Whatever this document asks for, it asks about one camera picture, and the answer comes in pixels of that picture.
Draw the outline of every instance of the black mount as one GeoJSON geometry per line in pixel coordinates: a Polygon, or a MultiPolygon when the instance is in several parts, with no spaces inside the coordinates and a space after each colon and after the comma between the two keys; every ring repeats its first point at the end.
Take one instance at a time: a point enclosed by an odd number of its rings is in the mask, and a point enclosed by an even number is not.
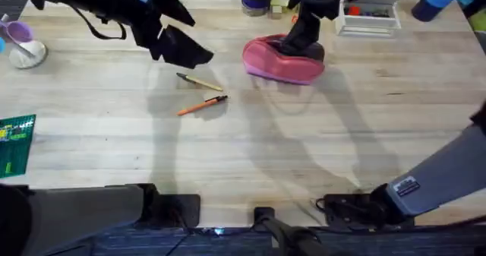
{"type": "Polygon", "coordinates": [[[153,229],[194,228],[200,221],[198,194],[159,194],[154,184],[139,184],[144,190],[144,210],[139,227],[153,229]]]}
{"type": "Polygon", "coordinates": [[[403,216],[387,196],[387,185],[370,194],[326,194],[323,211],[329,227],[341,231],[398,230],[415,226],[413,217],[403,216]]]}

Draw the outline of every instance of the label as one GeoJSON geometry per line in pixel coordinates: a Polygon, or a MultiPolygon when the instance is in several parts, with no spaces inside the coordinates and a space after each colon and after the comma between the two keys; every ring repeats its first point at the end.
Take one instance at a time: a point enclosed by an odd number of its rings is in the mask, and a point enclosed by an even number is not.
{"type": "Polygon", "coordinates": [[[400,197],[403,197],[413,191],[416,191],[419,188],[420,185],[418,184],[417,180],[415,180],[413,176],[409,176],[403,179],[402,181],[400,181],[398,184],[395,184],[393,186],[393,189],[400,197]]]}

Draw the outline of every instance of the purple cup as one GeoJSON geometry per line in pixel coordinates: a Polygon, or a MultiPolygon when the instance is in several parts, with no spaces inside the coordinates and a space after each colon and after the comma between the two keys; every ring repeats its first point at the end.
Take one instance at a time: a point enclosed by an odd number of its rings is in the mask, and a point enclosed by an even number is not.
{"type": "Polygon", "coordinates": [[[17,43],[28,43],[33,40],[32,29],[20,21],[3,22],[0,21],[7,35],[17,43]]]}

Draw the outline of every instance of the red object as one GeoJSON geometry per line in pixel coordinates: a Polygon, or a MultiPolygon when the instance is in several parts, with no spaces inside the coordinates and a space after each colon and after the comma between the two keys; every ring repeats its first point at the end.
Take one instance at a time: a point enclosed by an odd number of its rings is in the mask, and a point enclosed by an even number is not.
{"type": "Polygon", "coordinates": [[[265,36],[247,43],[243,50],[247,73],[292,84],[311,84],[324,72],[324,64],[312,58],[282,55],[267,43],[283,36],[265,36]]]}
{"type": "Polygon", "coordinates": [[[359,16],[359,11],[361,9],[359,9],[358,6],[351,6],[349,7],[349,12],[348,12],[348,15],[351,15],[351,16],[359,16]]]}

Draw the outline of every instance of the sticker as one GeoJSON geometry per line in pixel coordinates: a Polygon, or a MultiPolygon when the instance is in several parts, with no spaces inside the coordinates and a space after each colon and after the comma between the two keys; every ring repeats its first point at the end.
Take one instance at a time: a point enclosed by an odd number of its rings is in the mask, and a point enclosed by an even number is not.
{"type": "Polygon", "coordinates": [[[400,181],[398,184],[393,186],[393,189],[396,191],[398,196],[403,197],[413,191],[416,191],[420,188],[420,185],[418,184],[417,180],[413,176],[409,176],[402,181],[400,181]]]}
{"type": "Polygon", "coordinates": [[[5,167],[5,173],[12,173],[12,163],[9,162],[7,163],[7,166],[5,167]]]}

